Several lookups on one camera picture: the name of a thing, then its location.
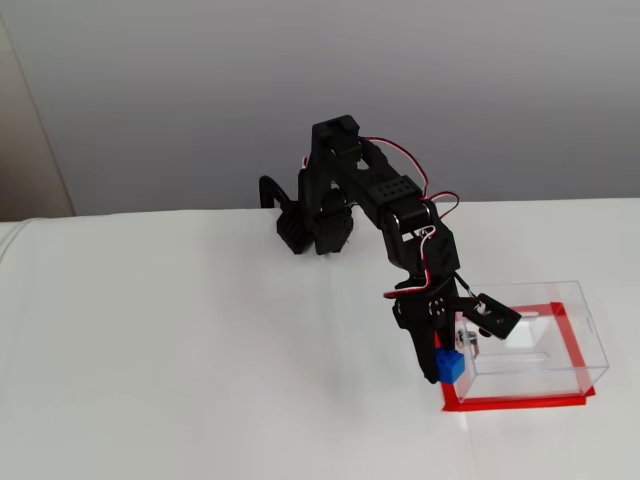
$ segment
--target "black robotic arm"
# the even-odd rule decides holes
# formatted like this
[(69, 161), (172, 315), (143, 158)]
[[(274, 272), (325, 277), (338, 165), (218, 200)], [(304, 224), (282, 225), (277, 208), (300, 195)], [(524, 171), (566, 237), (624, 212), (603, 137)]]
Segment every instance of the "black robotic arm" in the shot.
[(298, 201), (262, 177), (261, 206), (272, 208), (277, 200), (283, 211), (278, 234), (296, 254), (315, 242), (318, 255), (342, 249), (353, 229), (351, 207), (362, 208), (382, 231), (389, 261), (409, 273), (385, 297), (395, 301), (398, 325), (411, 334), (425, 377), (436, 383), (436, 335), (442, 348), (455, 348), (456, 312), (481, 333), (501, 339), (520, 315), (483, 294), (458, 296), (456, 278), (468, 286), (456, 273), (460, 263), (452, 232), (424, 191), (400, 176), (359, 129), (348, 115), (314, 125), (311, 155), (298, 176)]

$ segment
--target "white wire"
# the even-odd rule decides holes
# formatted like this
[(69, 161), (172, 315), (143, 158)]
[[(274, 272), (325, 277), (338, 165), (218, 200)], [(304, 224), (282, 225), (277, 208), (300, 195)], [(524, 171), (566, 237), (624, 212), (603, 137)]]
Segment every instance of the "white wire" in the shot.
[(456, 199), (456, 203), (453, 205), (453, 207), (451, 207), (449, 210), (447, 210), (442, 215), (440, 215), (441, 219), (446, 217), (447, 215), (449, 215), (451, 212), (453, 212), (458, 207), (458, 205), (460, 205), (460, 197), (456, 193), (453, 193), (453, 192), (436, 193), (429, 200), (431, 200), (432, 202), (435, 202), (435, 201), (440, 200), (441, 198), (444, 198), (444, 197), (453, 197), (453, 198)]
[(405, 157), (407, 157), (409, 160), (411, 160), (411, 163), (416, 168), (416, 170), (418, 170), (418, 173), (422, 177), (422, 182), (423, 182), (423, 185), (422, 185), (422, 198), (420, 200), (426, 200), (427, 199), (427, 187), (429, 186), (429, 178), (427, 177), (427, 174), (424, 173), (424, 170), (422, 169), (422, 167), (418, 163), (418, 160), (415, 157), (413, 157), (411, 154), (407, 153), (408, 151), (405, 151), (404, 147), (400, 147), (399, 145), (395, 145), (390, 140), (386, 140), (384, 138), (378, 138), (378, 137), (364, 137), (364, 138), (366, 138), (370, 142), (378, 142), (378, 143), (382, 143), (384, 145), (387, 145), (387, 146), (389, 146), (391, 148), (395, 148), (397, 151), (399, 151)]
[(392, 290), (390, 292), (385, 292), (384, 296), (387, 298), (394, 298), (396, 295), (403, 295), (406, 293), (412, 293), (412, 292), (421, 292), (422, 290), (425, 290), (429, 284), (431, 283), (431, 278), (429, 277), (429, 269), (427, 268), (427, 260), (424, 258), (424, 242), (426, 242), (427, 240), (429, 240), (431, 237), (433, 237), (436, 233), (436, 227), (435, 225), (428, 225), (427, 227), (423, 228), (420, 231), (420, 235), (422, 235), (422, 241), (420, 242), (420, 259), (422, 260), (422, 263), (424, 264), (424, 277), (425, 277), (425, 283), (423, 286), (421, 287), (406, 287), (406, 288), (400, 288), (398, 290)]

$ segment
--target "white surface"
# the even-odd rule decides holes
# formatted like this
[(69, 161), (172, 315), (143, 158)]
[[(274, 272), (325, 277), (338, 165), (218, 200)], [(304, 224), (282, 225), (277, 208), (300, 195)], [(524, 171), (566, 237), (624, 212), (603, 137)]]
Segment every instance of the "white surface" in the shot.
[(586, 407), (467, 415), (421, 379), (361, 212), (322, 258), (276, 216), (28, 225), (0, 265), (0, 478), (634, 478), (640, 201), (447, 217), (472, 284), (579, 280), (611, 364)]

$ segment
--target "blue cube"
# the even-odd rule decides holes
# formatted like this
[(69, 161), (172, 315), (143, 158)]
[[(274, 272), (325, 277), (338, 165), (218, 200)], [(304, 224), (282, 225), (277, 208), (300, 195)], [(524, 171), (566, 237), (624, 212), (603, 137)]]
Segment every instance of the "blue cube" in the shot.
[(455, 350), (436, 349), (440, 382), (453, 385), (464, 373), (464, 355)]

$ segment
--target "red wire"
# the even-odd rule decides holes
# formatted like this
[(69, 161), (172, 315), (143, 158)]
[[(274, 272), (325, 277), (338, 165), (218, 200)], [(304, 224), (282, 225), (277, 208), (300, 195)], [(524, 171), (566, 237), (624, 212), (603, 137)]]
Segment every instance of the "red wire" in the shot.
[(370, 142), (378, 142), (378, 143), (383, 143), (385, 145), (389, 145), (390, 147), (395, 148), (396, 150), (402, 152), (407, 157), (409, 157), (409, 160), (411, 160), (411, 163), (413, 163), (413, 166), (416, 167), (416, 169), (420, 173), (420, 176), (422, 177), (422, 180), (424, 181), (424, 187), (422, 187), (422, 198), (420, 198), (420, 200), (427, 199), (427, 187), (429, 186), (429, 178), (427, 177), (427, 174), (424, 173), (424, 170), (418, 163), (418, 160), (416, 160), (416, 157), (411, 155), (411, 153), (407, 149), (401, 147), (395, 142), (392, 142), (391, 140), (387, 140), (386, 138), (382, 138), (382, 137), (364, 137), (364, 138), (365, 140), (369, 140)]
[(456, 199), (456, 204), (451, 207), (449, 210), (447, 210), (446, 212), (444, 212), (442, 215), (440, 215), (440, 218), (444, 218), (447, 215), (449, 215), (451, 212), (453, 212), (458, 205), (460, 205), (460, 197), (458, 196), (457, 193), (454, 192), (440, 192), (440, 193), (436, 193), (435, 195), (433, 195), (429, 200), (431, 200), (432, 202), (435, 202), (436, 200), (439, 200), (443, 197), (454, 197)]
[[(376, 143), (382, 143), (384, 145), (388, 145), (390, 147), (395, 148), (396, 150), (398, 150), (399, 152), (401, 152), (402, 154), (404, 154), (405, 156), (407, 156), (409, 158), (409, 160), (411, 160), (411, 163), (413, 163), (413, 166), (418, 170), (418, 173), (420, 173), (420, 176), (422, 177), (422, 180), (424, 182), (424, 186), (422, 187), (422, 197), (420, 197), (420, 200), (424, 201), (429, 199), (429, 197), (427, 197), (427, 187), (429, 186), (429, 177), (427, 177), (427, 174), (425, 173), (425, 171), (422, 169), (422, 167), (420, 166), (420, 163), (418, 163), (418, 160), (416, 159), (416, 157), (414, 157), (407, 149), (401, 147), (400, 145), (398, 145), (395, 142), (392, 142), (391, 140), (387, 140), (386, 138), (382, 138), (382, 137), (364, 137), (365, 140), (369, 140), (370, 142), (376, 142)], [(303, 168), (306, 168), (308, 164), (308, 159), (307, 157), (304, 157), (302, 159), (302, 166)], [(458, 195), (456, 195), (453, 192), (440, 192), (437, 193), (436, 195), (433, 195), (429, 200), (431, 201), (436, 201), (439, 200), (442, 197), (446, 197), (446, 196), (452, 196), (456, 199), (456, 204), (453, 206), (453, 208), (449, 209), (448, 211), (446, 211), (445, 213), (443, 213), (442, 215), (440, 215), (440, 218), (444, 218), (445, 216), (447, 216), (448, 214), (450, 214), (459, 204), (460, 204), (460, 197), (458, 197)], [(424, 274), (425, 274), (425, 284), (424, 286), (421, 287), (411, 287), (411, 288), (405, 288), (405, 289), (401, 289), (401, 290), (393, 290), (391, 292), (386, 292), (383, 294), (384, 298), (396, 298), (399, 295), (405, 295), (407, 293), (415, 293), (415, 292), (420, 292), (423, 290), (426, 290), (430, 283), (431, 283), (431, 276), (429, 275), (429, 270), (427, 269), (427, 262), (426, 259), (424, 258), (424, 240), (420, 243), (420, 258), (422, 260), (422, 263), (424, 264)]]

